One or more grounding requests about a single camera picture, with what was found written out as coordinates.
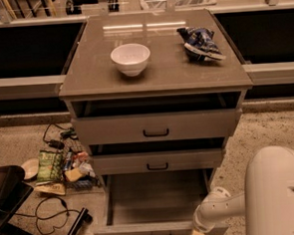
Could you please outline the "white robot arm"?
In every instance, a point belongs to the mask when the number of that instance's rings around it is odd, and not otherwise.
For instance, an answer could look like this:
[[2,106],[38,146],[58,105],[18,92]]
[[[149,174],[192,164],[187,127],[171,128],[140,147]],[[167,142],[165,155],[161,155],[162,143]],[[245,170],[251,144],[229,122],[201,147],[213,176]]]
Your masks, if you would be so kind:
[[194,210],[191,235],[244,216],[246,235],[294,235],[294,149],[270,145],[249,160],[242,193],[215,187]]

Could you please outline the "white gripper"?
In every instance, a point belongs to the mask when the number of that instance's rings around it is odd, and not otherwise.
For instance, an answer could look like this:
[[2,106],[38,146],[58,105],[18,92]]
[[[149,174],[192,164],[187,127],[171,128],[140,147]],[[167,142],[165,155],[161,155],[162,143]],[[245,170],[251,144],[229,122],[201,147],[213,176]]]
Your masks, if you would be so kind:
[[215,187],[196,207],[193,215],[191,235],[204,235],[210,232],[217,223],[223,221],[229,211],[229,192],[225,188]]

